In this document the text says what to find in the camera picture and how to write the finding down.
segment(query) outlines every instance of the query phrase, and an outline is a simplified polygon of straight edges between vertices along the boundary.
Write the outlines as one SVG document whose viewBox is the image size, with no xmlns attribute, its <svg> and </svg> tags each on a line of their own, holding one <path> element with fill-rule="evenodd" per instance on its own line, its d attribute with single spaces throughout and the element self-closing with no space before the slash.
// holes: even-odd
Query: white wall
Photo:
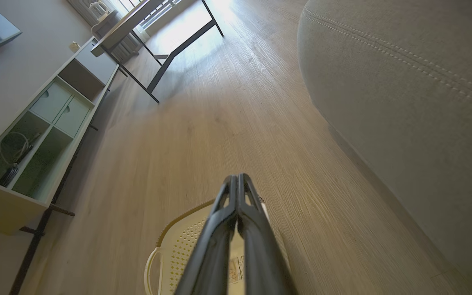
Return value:
<svg viewBox="0 0 472 295">
<path fill-rule="evenodd" d="M 66 62 L 68 45 L 90 39 L 90 26 L 66 0 L 0 0 L 0 13 L 23 33 L 0 47 L 0 135 L 32 95 Z"/>
<path fill-rule="evenodd" d="M 23 33 L 0 48 L 0 134 L 66 62 L 68 45 L 90 39 L 90 26 L 66 0 L 0 0 L 0 13 Z M 32 235 L 0 235 L 0 295 L 7 295 Z"/>
</svg>

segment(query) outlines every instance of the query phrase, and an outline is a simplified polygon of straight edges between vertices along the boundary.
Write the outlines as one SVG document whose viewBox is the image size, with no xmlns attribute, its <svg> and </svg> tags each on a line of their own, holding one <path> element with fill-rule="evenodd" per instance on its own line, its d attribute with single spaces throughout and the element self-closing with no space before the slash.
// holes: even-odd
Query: laundry basket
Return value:
<svg viewBox="0 0 472 295">
<path fill-rule="evenodd" d="M 260 201 L 268 218 L 265 203 L 261 199 Z M 160 254 L 159 287 L 157 295 L 174 294 L 178 282 L 183 275 L 185 266 L 189 261 L 189 256 L 193 252 L 200 233 L 202 233 L 205 220 L 207 220 L 209 216 L 213 202 L 214 200 L 202 204 L 176 218 L 163 230 L 156 244 L 156 248 L 150 254 L 147 264 L 145 265 L 143 280 L 147 295 L 154 295 L 151 288 L 151 283 L 154 282 L 150 282 L 150 269 L 156 254 Z M 285 259 L 286 255 L 283 241 L 278 234 L 276 234 L 276 236 L 278 245 Z M 229 295 L 243 295 L 245 293 L 243 255 L 243 239 L 235 232 L 231 241 L 229 257 Z"/>
</svg>

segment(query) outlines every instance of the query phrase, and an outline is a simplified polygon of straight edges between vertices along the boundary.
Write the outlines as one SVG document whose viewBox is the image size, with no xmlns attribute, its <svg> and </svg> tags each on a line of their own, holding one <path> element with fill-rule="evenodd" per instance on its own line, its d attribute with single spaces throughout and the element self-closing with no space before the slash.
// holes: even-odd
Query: drawer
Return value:
<svg viewBox="0 0 472 295">
<path fill-rule="evenodd" d="M 55 124 L 56 127 L 67 132 L 70 136 L 75 137 L 89 109 L 86 104 L 74 97 L 69 105 L 62 111 L 61 116 Z"/>
<path fill-rule="evenodd" d="M 67 89 L 54 83 L 39 97 L 30 110 L 52 123 L 71 96 L 72 94 Z"/>
</svg>

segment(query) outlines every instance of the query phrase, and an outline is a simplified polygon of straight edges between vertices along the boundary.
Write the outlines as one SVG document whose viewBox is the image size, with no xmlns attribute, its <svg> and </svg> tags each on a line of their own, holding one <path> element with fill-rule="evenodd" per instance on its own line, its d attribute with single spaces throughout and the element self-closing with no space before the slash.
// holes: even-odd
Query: shelf unit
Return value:
<svg viewBox="0 0 472 295">
<path fill-rule="evenodd" d="M 11 181 L 0 185 L 0 233 L 15 232 L 49 207 L 86 127 L 118 70 L 109 57 L 77 60 L 83 50 L 92 48 L 93 42 L 93 39 L 88 41 L 44 84 L 0 136 L 0 179 L 19 162 Z M 85 63 L 89 67 L 97 63 L 101 69 L 108 69 L 108 80 L 103 83 L 83 66 Z M 19 157 L 24 138 L 31 147 Z"/>
</svg>

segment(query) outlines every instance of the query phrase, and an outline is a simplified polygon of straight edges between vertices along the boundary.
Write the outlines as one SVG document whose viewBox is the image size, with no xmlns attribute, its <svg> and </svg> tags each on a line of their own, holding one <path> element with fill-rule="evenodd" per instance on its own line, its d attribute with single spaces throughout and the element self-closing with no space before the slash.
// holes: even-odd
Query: stitched seam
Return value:
<svg viewBox="0 0 472 295">
<path fill-rule="evenodd" d="M 458 93 L 460 93 L 461 95 L 464 95 L 465 97 L 467 97 L 467 98 L 469 98 L 469 99 L 472 100 L 472 97 L 471 97 L 470 95 L 468 95 L 466 92 L 461 91 L 460 89 L 458 89 L 458 88 L 452 86 L 452 85 L 449 84 L 447 81 L 444 81 L 444 80 L 442 80 L 442 79 L 439 79 L 438 77 L 435 77 L 434 75 L 431 75 L 431 73 L 428 73 L 427 71 L 424 71 L 422 68 L 419 68 L 419 67 L 417 67 L 417 66 L 415 66 L 415 65 L 412 65 L 411 63 L 409 63 L 409 62 L 407 62 L 407 61 L 405 61 L 405 60 L 399 58 L 398 56 L 395 56 L 395 55 L 393 55 L 393 54 L 390 54 L 389 52 L 387 52 L 387 51 L 381 49 L 380 47 L 377 47 L 377 46 L 375 46 L 375 45 L 372 45 L 371 43 L 367 43 L 367 42 L 365 42 L 365 41 L 363 41 L 363 40 L 360 40 L 360 39 L 358 39 L 358 38 L 356 38 L 356 37 L 354 37 L 354 36 L 352 36 L 352 35 L 347 34 L 346 32 L 343 32 L 343 31 L 338 30 L 338 29 L 336 29 L 336 28 L 330 27 L 330 26 L 328 26 L 328 25 L 326 25 L 326 24 L 324 24 L 324 23 L 322 23 L 322 22 L 319 22 L 319 21 L 317 21 L 317 20 L 315 20 L 315 19 L 312 19 L 312 18 L 309 17 L 309 15 L 307 15 L 307 14 L 305 13 L 305 11 L 303 11 L 303 15 L 304 15 L 308 20 L 310 20 L 310 21 L 312 21 L 312 22 L 321 24 L 322 26 L 325 26 L 325 27 L 327 27 L 327 28 L 330 28 L 331 30 L 335 30 L 336 32 L 341 32 L 343 35 L 346 35 L 346 36 L 348 36 L 348 37 L 350 37 L 350 38 L 352 38 L 352 39 L 354 39 L 354 40 L 356 40 L 356 41 L 359 41 L 360 43 L 364 43 L 364 44 L 366 44 L 366 45 L 369 45 L 369 46 L 371 46 L 372 48 L 375 48 L 376 50 L 381 51 L 381 52 L 387 54 L 388 56 L 390 56 L 390 57 L 392 57 L 392 58 L 395 58 L 395 59 L 397 59 L 397 60 L 403 62 L 404 64 L 406 64 L 406 65 L 408 65 L 408 66 L 410 66 L 410 67 L 416 69 L 416 70 L 419 71 L 420 73 L 423 73 L 423 74 L 427 75 L 428 77 L 431 77 L 431 78 L 437 80 L 437 81 L 440 82 L 441 84 L 444 84 L 444 85 L 447 86 L 448 88 L 453 89 L 453 90 L 457 91 Z"/>
<path fill-rule="evenodd" d="M 454 77 L 456 77 L 457 79 L 459 79 L 460 81 L 462 81 L 462 83 L 463 83 L 463 82 L 466 82 L 467 84 L 470 85 L 470 87 L 472 86 L 472 82 L 471 82 L 470 80 L 467 80 L 466 78 L 461 77 L 461 76 L 458 75 L 458 74 L 455 74 L 455 73 L 453 73 L 453 72 L 451 72 L 451 71 L 449 71 L 449 70 L 447 70 L 447 69 L 444 69 L 444 68 L 440 67 L 439 65 L 437 65 L 437 64 L 435 64 L 435 63 L 433 63 L 433 62 L 431 62 L 431 61 L 429 61 L 429 60 L 427 60 L 427 59 L 425 59 L 425 58 L 423 58 L 423 57 L 417 56 L 416 54 L 414 54 L 414 53 L 412 53 L 412 52 L 410 52 L 410 51 L 408 51 L 408 50 L 405 50 L 405 49 L 403 49 L 403 48 L 401 48 L 401 47 L 399 47 L 399 46 L 397 46 L 397 45 L 393 45 L 393 44 L 391 44 L 391 43 L 389 43 L 389 42 L 387 42 L 387 41 L 385 41 L 385 40 L 379 39 L 379 38 L 377 38 L 377 37 L 375 37 L 375 36 L 373 36 L 373 35 L 370 35 L 370 34 L 368 34 L 368 33 L 366 33 L 366 32 L 362 32 L 362 31 L 360 31 L 360 30 L 357 30 L 357 29 L 352 28 L 352 27 L 350 27 L 350 26 L 347 26 L 347 25 L 345 25 L 345 24 L 336 22 L 336 21 L 333 20 L 333 19 L 329 19 L 329 18 L 323 17 L 323 16 L 321 16 L 321 15 L 318 15 L 318 14 L 316 14 L 316 13 L 310 11 L 310 10 L 307 9 L 307 8 L 305 8 L 305 10 L 306 10 L 307 13 L 309 13 L 309 15 L 312 16 L 312 17 L 317 16 L 317 17 L 321 18 L 321 20 L 324 20 L 324 19 L 325 19 L 325 20 L 328 20 L 329 22 L 335 23 L 335 24 L 337 24 L 337 25 L 344 26 L 345 28 L 349 28 L 349 29 L 351 29 L 351 30 L 353 30 L 353 31 L 359 32 L 359 33 L 362 34 L 362 35 L 366 35 L 366 36 L 368 36 L 368 37 L 370 37 L 370 38 L 372 38 L 372 39 L 376 39 L 376 40 L 378 40 L 378 41 L 380 41 L 380 42 L 386 43 L 387 45 L 389 45 L 389 46 L 391 46 L 391 47 L 394 47 L 394 48 L 396 48 L 397 50 L 406 52 L 407 54 L 410 54 L 411 56 L 414 56 L 415 58 L 418 58 L 419 60 L 421 59 L 421 60 L 423 60 L 424 62 L 427 62 L 427 64 L 432 65 L 432 66 L 434 66 L 435 68 L 444 71 L 445 73 L 450 73 L 451 75 L 453 75 Z"/>
</svg>

